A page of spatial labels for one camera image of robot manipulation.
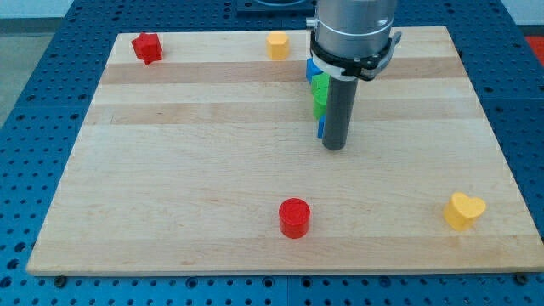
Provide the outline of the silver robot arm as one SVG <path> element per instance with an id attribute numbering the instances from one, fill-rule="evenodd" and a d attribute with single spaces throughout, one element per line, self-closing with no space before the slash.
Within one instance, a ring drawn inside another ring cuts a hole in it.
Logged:
<path id="1" fill-rule="evenodd" d="M 388 44 L 396 0 L 318 0 L 315 43 L 340 58 L 366 58 Z"/>

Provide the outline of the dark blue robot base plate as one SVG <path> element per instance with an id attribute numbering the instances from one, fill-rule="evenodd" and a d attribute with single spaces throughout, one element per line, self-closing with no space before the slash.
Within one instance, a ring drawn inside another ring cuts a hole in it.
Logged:
<path id="1" fill-rule="evenodd" d="M 235 0 L 238 16 L 311 16 L 316 0 Z"/>

